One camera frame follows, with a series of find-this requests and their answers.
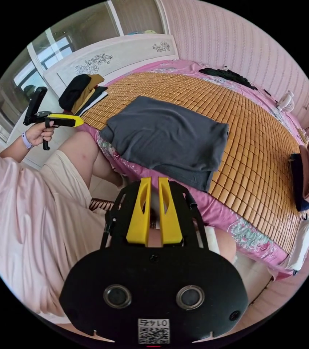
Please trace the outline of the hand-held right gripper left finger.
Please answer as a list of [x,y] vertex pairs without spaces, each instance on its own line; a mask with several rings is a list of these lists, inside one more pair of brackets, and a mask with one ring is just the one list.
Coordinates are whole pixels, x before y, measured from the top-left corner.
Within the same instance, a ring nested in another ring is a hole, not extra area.
[[130,244],[148,244],[151,211],[151,178],[142,178],[135,195],[134,208],[126,235]]

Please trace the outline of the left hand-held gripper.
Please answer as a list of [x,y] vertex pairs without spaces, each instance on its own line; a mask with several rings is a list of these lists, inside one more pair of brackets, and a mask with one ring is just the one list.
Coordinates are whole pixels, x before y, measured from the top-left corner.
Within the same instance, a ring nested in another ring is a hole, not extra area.
[[[35,115],[35,117],[31,119],[31,121],[32,121],[31,126],[37,123],[45,122],[47,124],[49,121],[53,121],[54,132],[55,132],[55,129],[58,127],[75,128],[84,124],[83,119],[79,117],[75,119],[74,115],[63,114],[63,113],[51,113],[49,114],[49,116],[46,116],[46,115],[42,116],[41,114],[38,114],[38,116]],[[44,150],[50,149],[49,142],[43,141],[42,145]]]

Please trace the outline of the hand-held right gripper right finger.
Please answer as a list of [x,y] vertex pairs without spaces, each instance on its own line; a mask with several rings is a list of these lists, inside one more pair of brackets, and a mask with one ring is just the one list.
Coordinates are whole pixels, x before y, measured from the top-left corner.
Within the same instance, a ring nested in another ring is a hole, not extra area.
[[158,178],[158,195],[162,244],[180,244],[182,242],[182,233],[168,178]]

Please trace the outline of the person's left hand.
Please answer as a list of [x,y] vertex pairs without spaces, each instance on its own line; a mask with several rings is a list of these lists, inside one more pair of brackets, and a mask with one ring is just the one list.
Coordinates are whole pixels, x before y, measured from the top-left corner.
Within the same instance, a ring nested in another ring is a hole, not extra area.
[[36,147],[43,143],[43,141],[49,142],[54,134],[54,123],[49,121],[37,123],[28,128],[22,133],[21,138],[27,149]]

